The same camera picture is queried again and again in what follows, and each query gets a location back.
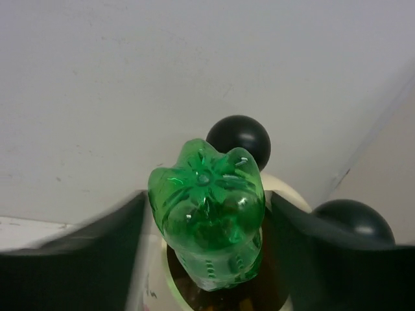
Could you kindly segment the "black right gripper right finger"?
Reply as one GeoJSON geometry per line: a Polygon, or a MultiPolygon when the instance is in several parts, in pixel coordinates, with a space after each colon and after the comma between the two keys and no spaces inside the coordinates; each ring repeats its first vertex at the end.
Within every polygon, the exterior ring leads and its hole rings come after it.
{"type": "Polygon", "coordinates": [[[366,238],[272,192],[277,265],[294,310],[413,310],[414,246],[366,238]]]}

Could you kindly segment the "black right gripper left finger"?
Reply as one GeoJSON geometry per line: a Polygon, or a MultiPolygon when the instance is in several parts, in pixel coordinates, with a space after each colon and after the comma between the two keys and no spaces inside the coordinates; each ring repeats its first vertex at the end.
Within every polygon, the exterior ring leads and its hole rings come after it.
{"type": "Polygon", "coordinates": [[[146,192],[34,249],[1,252],[2,310],[126,310],[146,192]]]}

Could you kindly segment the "green plastic bottle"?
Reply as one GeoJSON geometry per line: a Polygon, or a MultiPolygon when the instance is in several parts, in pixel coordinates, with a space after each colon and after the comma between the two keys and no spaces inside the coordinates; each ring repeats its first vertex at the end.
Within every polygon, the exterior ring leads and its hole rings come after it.
{"type": "Polygon", "coordinates": [[[233,288],[259,273],[265,192],[247,150],[223,154],[192,139],[172,167],[151,172],[148,198],[163,239],[199,288],[233,288]]]}

